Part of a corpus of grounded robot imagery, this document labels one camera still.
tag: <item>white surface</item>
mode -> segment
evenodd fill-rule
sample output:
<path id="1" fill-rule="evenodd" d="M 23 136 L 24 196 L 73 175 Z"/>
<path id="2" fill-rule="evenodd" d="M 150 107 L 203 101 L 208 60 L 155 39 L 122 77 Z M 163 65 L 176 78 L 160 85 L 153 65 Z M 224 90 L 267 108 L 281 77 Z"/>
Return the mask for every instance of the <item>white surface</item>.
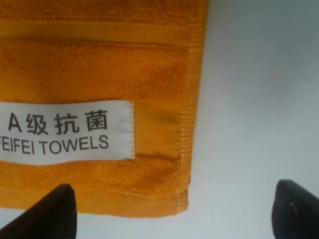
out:
<path id="1" fill-rule="evenodd" d="M 318 9 L 317 0 L 213 3 L 188 211 L 152 220 L 80 214 L 77 238 L 273 239 L 279 179 L 319 195 Z M 1 210 L 0 224 L 19 213 Z"/>

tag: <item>orange towel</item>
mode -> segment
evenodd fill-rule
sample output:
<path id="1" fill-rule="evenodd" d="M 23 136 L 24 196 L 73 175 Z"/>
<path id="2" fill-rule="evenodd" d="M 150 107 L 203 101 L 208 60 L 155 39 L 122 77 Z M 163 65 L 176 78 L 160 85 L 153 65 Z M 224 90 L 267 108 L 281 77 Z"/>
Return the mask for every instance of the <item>orange towel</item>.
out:
<path id="1" fill-rule="evenodd" d="M 207 0 L 0 0 L 0 101 L 135 108 L 134 160 L 0 161 L 0 207 L 70 183 L 79 212 L 185 210 L 206 11 Z"/>

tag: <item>fabric label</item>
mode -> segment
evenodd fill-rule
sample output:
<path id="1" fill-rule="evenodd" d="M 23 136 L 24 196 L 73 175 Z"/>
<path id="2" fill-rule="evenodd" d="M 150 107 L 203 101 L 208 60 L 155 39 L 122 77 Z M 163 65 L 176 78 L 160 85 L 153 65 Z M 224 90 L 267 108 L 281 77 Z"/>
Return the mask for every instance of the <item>fabric label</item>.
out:
<path id="1" fill-rule="evenodd" d="M 47 165 L 134 159 L 133 104 L 0 102 L 0 160 Z"/>

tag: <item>black plastic piece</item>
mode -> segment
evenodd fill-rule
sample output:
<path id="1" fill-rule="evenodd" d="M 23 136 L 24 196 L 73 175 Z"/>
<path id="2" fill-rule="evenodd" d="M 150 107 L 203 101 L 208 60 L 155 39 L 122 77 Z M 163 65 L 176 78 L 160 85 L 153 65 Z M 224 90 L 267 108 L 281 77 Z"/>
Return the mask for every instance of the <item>black plastic piece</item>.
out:
<path id="1" fill-rule="evenodd" d="M 279 181 L 272 226 L 276 239 L 319 239 L 319 199 L 291 180 Z"/>
<path id="2" fill-rule="evenodd" d="M 62 184 L 0 230 L 0 239 L 75 239 L 74 191 Z"/>

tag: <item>towel label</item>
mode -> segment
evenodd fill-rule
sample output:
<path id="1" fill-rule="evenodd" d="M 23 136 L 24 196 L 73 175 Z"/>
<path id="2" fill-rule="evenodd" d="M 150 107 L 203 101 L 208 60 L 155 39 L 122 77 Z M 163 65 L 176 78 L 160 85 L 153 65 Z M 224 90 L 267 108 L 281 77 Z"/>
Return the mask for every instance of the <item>towel label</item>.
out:
<path id="1" fill-rule="evenodd" d="M 134 159 L 133 104 L 0 102 L 0 160 L 47 165 Z"/>

